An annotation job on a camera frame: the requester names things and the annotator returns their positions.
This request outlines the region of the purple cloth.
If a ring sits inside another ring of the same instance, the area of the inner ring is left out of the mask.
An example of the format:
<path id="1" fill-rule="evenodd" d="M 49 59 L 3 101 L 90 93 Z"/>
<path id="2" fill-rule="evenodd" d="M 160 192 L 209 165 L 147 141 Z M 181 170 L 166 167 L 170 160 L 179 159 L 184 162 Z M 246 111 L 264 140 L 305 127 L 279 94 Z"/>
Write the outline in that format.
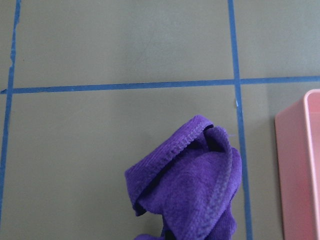
<path id="1" fill-rule="evenodd" d="M 196 115 L 125 172 L 137 216 L 161 215 L 162 240 L 230 240 L 242 159 L 226 130 Z"/>

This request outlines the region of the pink plastic bin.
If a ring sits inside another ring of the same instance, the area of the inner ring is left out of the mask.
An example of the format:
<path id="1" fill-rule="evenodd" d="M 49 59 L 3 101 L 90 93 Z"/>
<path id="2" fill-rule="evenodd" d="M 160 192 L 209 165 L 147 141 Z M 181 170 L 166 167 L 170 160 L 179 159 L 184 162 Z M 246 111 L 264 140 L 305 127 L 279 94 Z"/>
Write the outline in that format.
<path id="1" fill-rule="evenodd" d="M 275 116 L 286 240 L 320 238 L 320 91 L 309 90 Z"/>

